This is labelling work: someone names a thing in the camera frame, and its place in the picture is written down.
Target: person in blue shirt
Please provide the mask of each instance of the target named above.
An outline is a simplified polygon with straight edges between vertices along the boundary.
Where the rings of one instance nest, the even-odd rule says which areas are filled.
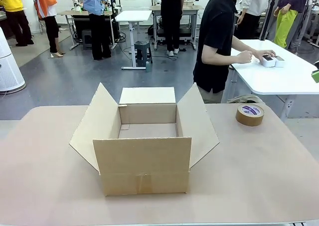
[[[89,12],[92,31],[92,54],[94,60],[111,57],[110,36],[105,23],[104,9],[107,0],[84,0],[83,8]]]

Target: cardboard box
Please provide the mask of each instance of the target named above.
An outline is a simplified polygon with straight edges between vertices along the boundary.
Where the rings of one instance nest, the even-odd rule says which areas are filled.
[[[177,104],[174,88],[123,88],[120,105],[100,84],[70,141],[105,195],[185,193],[218,143],[196,84]]]

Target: yellow-green pants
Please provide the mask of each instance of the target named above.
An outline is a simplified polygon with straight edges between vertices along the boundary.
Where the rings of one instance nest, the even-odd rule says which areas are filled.
[[[282,14],[281,10],[277,17],[277,28],[274,43],[282,48],[286,48],[286,39],[289,34],[290,28],[294,24],[298,12],[296,10],[289,10],[286,14]]]

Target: roll of packing tape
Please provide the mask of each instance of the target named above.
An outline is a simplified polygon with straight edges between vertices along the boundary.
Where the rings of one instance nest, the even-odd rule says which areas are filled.
[[[247,126],[257,126],[263,121],[265,111],[254,104],[242,104],[238,107],[236,120]]]

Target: brown table surface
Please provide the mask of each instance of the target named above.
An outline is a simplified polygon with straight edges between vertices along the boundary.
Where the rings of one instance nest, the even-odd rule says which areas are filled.
[[[203,10],[201,5],[183,6],[183,10]],[[160,5],[152,5],[149,10],[160,10]]]
[[[63,12],[59,12],[58,15],[85,15],[88,16],[89,12],[86,10],[82,10],[82,11],[75,11],[75,10],[65,10]],[[111,11],[105,11],[104,12],[105,16],[110,16],[112,15]]]
[[[268,108],[258,127],[237,104],[207,105],[220,144],[188,194],[105,197],[68,145],[87,106],[31,110],[0,143],[0,224],[24,226],[299,222],[319,218],[319,165]]]

